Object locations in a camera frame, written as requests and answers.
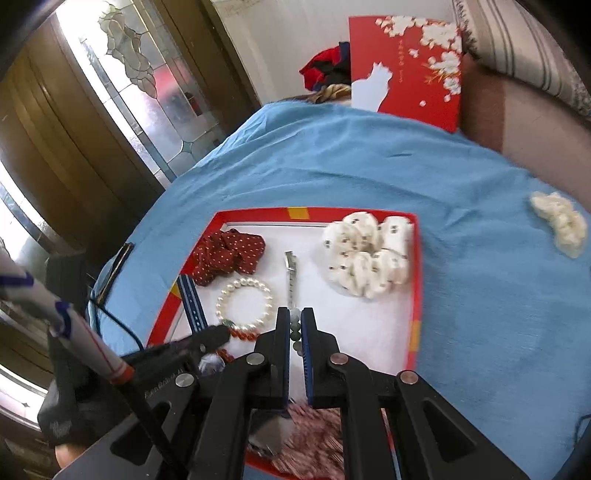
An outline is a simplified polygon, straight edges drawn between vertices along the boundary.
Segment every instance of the black cable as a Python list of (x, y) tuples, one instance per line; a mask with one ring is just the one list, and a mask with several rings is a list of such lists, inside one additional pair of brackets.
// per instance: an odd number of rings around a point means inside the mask
[(103, 312), (105, 315), (107, 315), (107, 317), (109, 317), (111, 320), (113, 320), (117, 325), (119, 325), (121, 328), (123, 328), (123, 330), (125, 330), (127, 332), (127, 334), (133, 338), (134, 342), (138, 344), (138, 348), (140, 350), (144, 350), (144, 346), (142, 344), (142, 342), (139, 341), (138, 336), (126, 325), (124, 324), (121, 320), (119, 320), (117, 317), (115, 317), (115, 315), (113, 315), (111, 312), (109, 312), (106, 308), (104, 308), (100, 303), (98, 303), (92, 296), (90, 296), (89, 301), (95, 306), (97, 307), (101, 312)]

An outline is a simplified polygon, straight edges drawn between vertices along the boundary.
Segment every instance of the pearl bracelet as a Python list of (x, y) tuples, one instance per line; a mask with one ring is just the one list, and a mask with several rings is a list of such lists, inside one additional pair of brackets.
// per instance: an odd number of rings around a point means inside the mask
[[(224, 307), (228, 297), (232, 292), (241, 287), (255, 287), (261, 290), (265, 295), (265, 311), (262, 316), (253, 323), (247, 323), (244, 325), (237, 324), (224, 315)], [(273, 296), (271, 295), (271, 290), (265, 283), (253, 277), (240, 277), (226, 285), (226, 287), (220, 292), (220, 296), (217, 298), (216, 303), (216, 317), (220, 323), (226, 325), (230, 329), (230, 334), (233, 337), (237, 337), (240, 340), (248, 340), (250, 342), (259, 336), (260, 330), (269, 322), (272, 311)]]

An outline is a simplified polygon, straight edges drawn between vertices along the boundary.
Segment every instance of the metal screw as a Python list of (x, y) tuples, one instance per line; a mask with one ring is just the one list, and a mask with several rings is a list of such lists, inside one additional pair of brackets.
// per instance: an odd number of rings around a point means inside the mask
[(330, 361), (333, 362), (335, 365), (344, 365), (349, 361), (349, 357), (346, 356), (344, 353), (333, 353), (330, 356)]
[(254, 352), (246, 357), (246, 363), (248, 365), (260, 365), (265, 361), (265, 355), (262, 353)]
[(412, 370), (405, 370), (400, 374), (400, 380), (407, 385), (414, 385), (418, 382), (418, 375)]
[(174, 381), (177, 387), (190, 387), (193, 385), (193, 382), (195, 382), (195, 377), (191, 374), (180, 374)]

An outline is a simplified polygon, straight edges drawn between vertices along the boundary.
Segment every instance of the red polka dot scrunchie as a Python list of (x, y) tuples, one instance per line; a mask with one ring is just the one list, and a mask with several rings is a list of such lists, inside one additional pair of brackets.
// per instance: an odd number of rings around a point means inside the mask
[(264, 252), (265, 241), (260, 235), (240, 233), (235, 228), (212, 233), (193, 250), (197, 260), (193, 280), (197, 285), (206, 287), (219, 274), (236, 270), (252, 275)]

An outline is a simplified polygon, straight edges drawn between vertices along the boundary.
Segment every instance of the white cat silhouette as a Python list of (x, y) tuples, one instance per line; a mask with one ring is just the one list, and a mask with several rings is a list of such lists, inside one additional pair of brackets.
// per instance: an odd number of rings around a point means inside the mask
[(351, 106), (361, 110), (377, 112), (388, 94), (388, 81), (392, 72), (382, 62), (374, 63), (374, 68), (366, 79), (355, 80), (351, 84)]

